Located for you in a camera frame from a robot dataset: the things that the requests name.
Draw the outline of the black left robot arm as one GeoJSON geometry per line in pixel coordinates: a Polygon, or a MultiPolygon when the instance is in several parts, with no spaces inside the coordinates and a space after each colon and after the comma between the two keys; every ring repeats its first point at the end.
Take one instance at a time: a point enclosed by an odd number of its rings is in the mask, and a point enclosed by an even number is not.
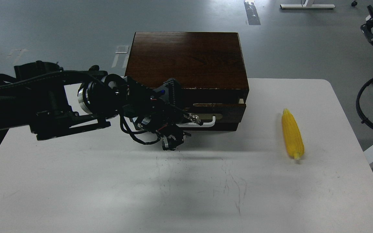
{"type": "Polygon", "coordinates": [[[37,140],[47,140],[108,128],[108,119],[118,116],[135,142],[175,150],[191,136],[182,124],[204,124],[183,110],[174,78],[153,89],[98,65],[75,71],[36,61],[14,70],[15,77],[0,73],[0,131],[28,125],[37,140]]]}

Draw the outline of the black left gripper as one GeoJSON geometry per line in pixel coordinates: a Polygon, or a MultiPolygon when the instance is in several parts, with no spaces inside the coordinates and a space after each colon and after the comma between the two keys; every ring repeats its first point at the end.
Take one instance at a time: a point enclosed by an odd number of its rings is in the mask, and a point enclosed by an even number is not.
{"type": "Polygon", "coordinates": [[[152,89],[129,76],[110,75],[108,85],[116,92],[121,130],[139,144],[146,142],[136,135],[150,132],[157,138],[149,144],[161,141],[163,150],[176,150],[192,136],[179,126],[203,126],[198,115],[182,110],[182,86],[174,78],[152,89]]]}

